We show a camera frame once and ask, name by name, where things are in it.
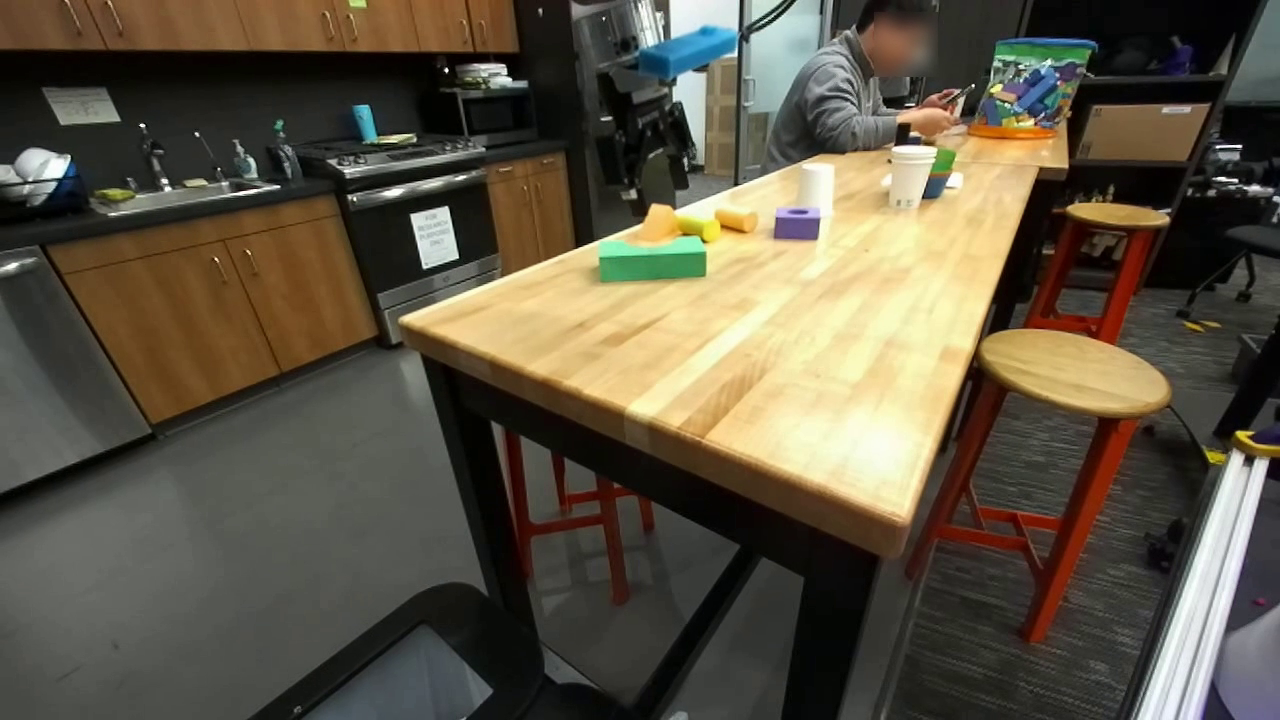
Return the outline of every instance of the black oven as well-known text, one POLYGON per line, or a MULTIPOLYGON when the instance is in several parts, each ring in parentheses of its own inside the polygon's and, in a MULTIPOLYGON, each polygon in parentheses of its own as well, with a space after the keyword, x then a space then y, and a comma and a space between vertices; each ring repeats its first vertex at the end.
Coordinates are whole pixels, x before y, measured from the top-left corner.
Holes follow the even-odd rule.
POLYGON ((497 277, 486 166, 361 184, 344 211, 388 345, 401 345, 405 312, 497 277))
POLYGON ((432 86, 423 90, 428 134, 469 134, 486 149, 537 139, 530 86, 432 86))

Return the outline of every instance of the wooden stool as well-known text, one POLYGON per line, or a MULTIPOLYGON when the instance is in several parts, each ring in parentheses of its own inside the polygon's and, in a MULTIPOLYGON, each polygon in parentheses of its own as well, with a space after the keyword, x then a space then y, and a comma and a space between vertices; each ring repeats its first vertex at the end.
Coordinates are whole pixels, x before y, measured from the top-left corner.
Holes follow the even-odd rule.
POLYGON ((916 574, 940 540, 1023 553, 1042 584, 1023 621, 1023 638, 1035 643, 1048 635, 1070 597, 1070 584, 1081 567, 1094 524, 1106 513, 1108 490, 1121 475, 1135 424, 1169 403, 1169 380, 1148 360, 1116 345, 1054 329, 1010 329, 987 337, 981 345, 981 367, 983 380, 974 415, 962 431, 949 480, 931 500, 908 571, 916 574), (974 468, 993 436, 993 424, 1010 391, 1023 391, 1054 409, 1096 415, 1096 431, 1064 516, 987 506, 975 500, 974 468), (1035 553, 1031 532, 1054 534, 1048 561, 1035 553))
MULTIPOLYGON (((558 534, 558 532, 574 532, 574 529, 603 529, 603 554, 607 554, 607 601, 613 605, 627 605, 631 601, 631 584, 627 584, 627 561, 624 561, 624 534, 618 524, 618 500, 622 496, 635 496, 603 475, 596 475, 591 490, 568 490, 563 480, 563 456, 553 450, 553 475, 558 475, 558 518, 531 518, 530 513, 530 480, 524 480, 524 450, 521 450, 521 436, 511 426, 506 426, 506 465, 509 465, 509 485, 511 485, 511 524, 517 524, 517 543, 521 543, 521 565, 524 574, 531 574, 531 540, 537 534, 558 534)), ((651 500, 639 496, 639 529, 646 534, 651 532, 651 500)))
POLYGON ((1148 267, 1158 259, 1158 241, 1169 226, 1169 211, 1135 209, 1135 204, 1070 204, 1070 225, 1056 241, 1054 263, 1031 294, 1030 329, 1070 329, 1096 341, 1116 345, 1124 329, 1124 312, 1132 294, 1146 287, 1148 267), (1096 230, 1124 230, 1121 267, 1113 277, 1108 301, 1100 316, 1070 316, 1056 308, 1070 271, 1096 230))

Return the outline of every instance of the countertop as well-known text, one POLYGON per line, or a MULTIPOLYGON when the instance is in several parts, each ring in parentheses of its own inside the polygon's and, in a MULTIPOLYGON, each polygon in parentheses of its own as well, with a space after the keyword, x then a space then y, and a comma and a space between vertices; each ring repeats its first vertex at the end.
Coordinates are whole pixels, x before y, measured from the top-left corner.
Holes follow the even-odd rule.
MULTIPOLYGON (((543 150, 563 150, 563 139, 530 139, 509 149, 489 149, 486 162, 506 162, 506 161, 543 157, 543 150)), ((333 178, 304 178, 264 196, 235 196, 235 201, 189 204, 189 209, 165 209, 165 211, 140 211, 140 217, 95 217, 84 209, 74 217, 0 225, 0 250, 25 249, 25 242, 67 242, 84 234, 114 234, 114 230, 151 226, 151 225, 180 225, 197 217, 223 217, 241 209, 268 209, 268 204, 289 204, 289 201, 323 196, 323 192, 333 192, 333 178)))
POLYGON ((710 277, 599 285, 596 242, 401 318, 476 380, 659 456, 877 554, 908 543, 931 456, 1044 139, 967 139, 964 186, 898 211, 888 150, 821 157, 837 211, 821 241, 771 241, 801 166, 693 209, 758 209, 710 242, 710 277))

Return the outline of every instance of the wooden table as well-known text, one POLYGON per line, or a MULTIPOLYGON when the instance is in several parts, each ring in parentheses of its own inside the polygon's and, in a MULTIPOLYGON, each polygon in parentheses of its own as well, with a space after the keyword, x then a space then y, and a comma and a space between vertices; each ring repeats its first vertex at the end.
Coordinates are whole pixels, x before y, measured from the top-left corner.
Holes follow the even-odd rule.
MULTIPOLYGON (((868 589, 908 543, 928 465, 1048 143, 967 139, 964 186, 892 211, 888 150, 837 162, 814 242, 723 234, 703 279, 599 285, 563 250, 401 318, 423 352, 489 593, 530 633, 491 421, 727 534, 741 554, 681 633, 657 717, 758 554, 806 574, 784 717, 837 717, 868 589)), ((801 166, 696 209, 771 209, 801 166)))

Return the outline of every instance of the purple block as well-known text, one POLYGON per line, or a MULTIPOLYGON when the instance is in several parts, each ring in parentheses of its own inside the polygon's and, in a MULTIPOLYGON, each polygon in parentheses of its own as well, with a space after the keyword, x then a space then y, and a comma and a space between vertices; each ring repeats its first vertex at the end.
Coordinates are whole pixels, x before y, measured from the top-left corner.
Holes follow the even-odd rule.
POLYGON ((779 209, 771 217, 771 241, 815 241, 826 226, 826 217, 815 209, 779 209))

